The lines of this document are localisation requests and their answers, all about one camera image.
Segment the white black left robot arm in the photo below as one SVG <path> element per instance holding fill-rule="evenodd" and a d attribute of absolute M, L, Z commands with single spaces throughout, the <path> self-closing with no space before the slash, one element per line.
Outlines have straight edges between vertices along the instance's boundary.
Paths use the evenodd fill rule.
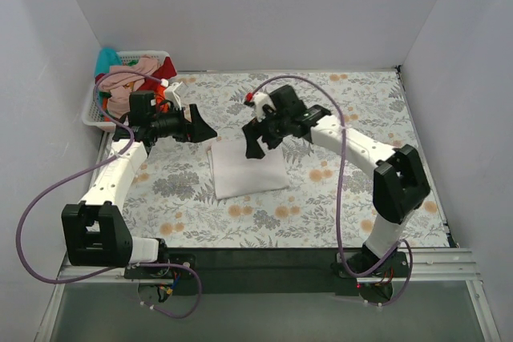
<path fill-rule="evenodd" d="M 156 238 L 134 237 L 122 217 L 135 174 L 158 139 L 202 143 L 217 136 L 195 104 L 182 107 L 176 97 L 156 101 L 151 91 L 129 97 L 129 112 L 115 129 L 107 164 L 77 204 L 62 211 L 68 258 L 74 266 L 124 268 L 143 264 L 155 278 L 165 276 L 170 258 Z"/>

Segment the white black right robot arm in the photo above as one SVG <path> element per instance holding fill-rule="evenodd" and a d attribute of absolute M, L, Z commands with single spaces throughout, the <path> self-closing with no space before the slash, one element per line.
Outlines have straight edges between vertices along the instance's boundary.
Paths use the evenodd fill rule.
<path fill-rule="evenodd" d="M 332 151 L 342 164 L 352 163 L 372 179 L 378 213 L 373 229 L 362 249 L 350 258 L 342 256 L 340 263 L 353 278 L 380 276 L 390 269 L 410 217 L 430 194 L 417 149 L 393 147 L 348 128 L 341 113 L 319 105 L 307 107 L 290 85 L 269 94 L 249 93 L 244 104 L 256 115 L 243 127 L 247 158 L 263 159 L 262 144 L 275 149 L 283 138 L 294 136 Z"/>

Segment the white t shirt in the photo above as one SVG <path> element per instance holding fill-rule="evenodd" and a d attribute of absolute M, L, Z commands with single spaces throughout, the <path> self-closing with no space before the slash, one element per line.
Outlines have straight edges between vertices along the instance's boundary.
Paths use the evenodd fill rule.
<path fill-rule="evenodd" d="M 287 188 L 289 177 L 280 148 L 263 159 L 247 159 L 243 139 L 212 142 L 208 158 L 217 199 L 236 198 Z"/>

